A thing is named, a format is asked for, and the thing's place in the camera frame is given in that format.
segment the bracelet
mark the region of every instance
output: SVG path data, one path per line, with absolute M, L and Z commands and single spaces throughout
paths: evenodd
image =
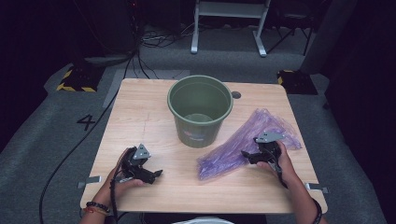
M 317 200 L 315 200 L 315 199 L 313 199 L 313 198 L 312 198 L 312 200 L 314 201 L 315 206 L 317 207 L 317 210 L 318 210 L 317 217 L 315 218 L 313 224 L 319 224 L 319 222 L 320 222 L 320 220 L 321 220 L 321 217 L 322 217 L 321 207 L 320 207 L 320 204 L 317 202 Z
M 100 214 L 104 215 L 105 217 L 108 216 L 108 213 L 107 213 L 105 210 L 103 210 L 102 208 L 99 208 L 99 207 L 86 207 L 86 208 L 83 208 L 82 210 L 83 210 L 85 213 L 94 213 L 94 212 L 97 212 L 97 213 L 100 213 Z
M 105 206 L 104 204 L 96 203 L 96 202 L 87 202 L 87 207 L 90 207 L 90 206 L 102 208 L 105 212 L 110 213 L 110 209 L 107 206 Z

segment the person's right hand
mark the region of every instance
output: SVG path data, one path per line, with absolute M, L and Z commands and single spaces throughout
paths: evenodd
M 291 160 L 290 160 L 290 157 L 288 155 L 285 145 L 283 145 L 283 143 L 280 141 L 276 141 L 276 142 L 279 144 L 280 151 L 282 152 L 282 154 L 280 155 L 280 157 L 278 159 L 279 166 L 280 166 L 280 168 L 282 168 L 282 179 L 286 183 L 286 185 L 288 185 L 288 182 L 290 182 L 291 180 L 294 180 L 295 178 L 299 178 L 299 177 L 297 176 L 296 172 L 294 171 L 293 164 L 291 163 Z M 267 162 L 259 161 L 259 162 L 257 162 L 257 166 L 270 171 L 271 173 L 274 174 L 274 176 L 277 177 L 276 171 L 273 170 Z

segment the wooden table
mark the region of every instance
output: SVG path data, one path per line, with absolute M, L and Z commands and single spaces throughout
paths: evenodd
M 135 78 L 121 83 L 91 176 L 106 178 L 122 151 L 140 143 L 151 154 L 144 168 L 152 172 L 163 170 L 163 174 L 153 185 L 129 190 L 118 200 L 118 208 L 135 212 L 292 213 L 288 191 L 277 178 L 256 165 L 246 165 L 205 182 L 197 177 L 198 157 L 225 143 L 256 108 L 267 108 L 291 124 L 300 138 L 303 148 L 289 150 L 297 175 L 303 182 L 318 183 L 283 87 L 226 82 L 231 91 L 239 91 L 242 97 L 233 101 L 233 111 L 223 121 L 217 140 L 209 147 L 191 148 L 179 141 L 174 117 L 166 103 L 174 83 L 174 80 Z M 86 186 L 81 207 L 101 186 L 102 183 Z M 326 212 L 322 192 L 309 190 L 309 193 Z

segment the metal stand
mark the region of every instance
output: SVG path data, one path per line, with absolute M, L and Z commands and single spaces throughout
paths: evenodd
M 262 44 L 261 34 L 270 3 L 271 0 L 266 0 L 264 4 L 217 3 L 196 0 L 191 53 L 195 54 L 198 52 L 199 16 L 220 16 L 260 19 L 259 28 L 257 31 L 253 31 L 253 36 L 260 56 L 267 56 L 264 45 Z

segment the green bucket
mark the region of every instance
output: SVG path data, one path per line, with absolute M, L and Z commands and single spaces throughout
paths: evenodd
M 213 77 L 190 76 L 171 87 L 168 106 L 180 141 L 189 147 L 207 147 L 230 114 L 233 97 L 227 86 Z

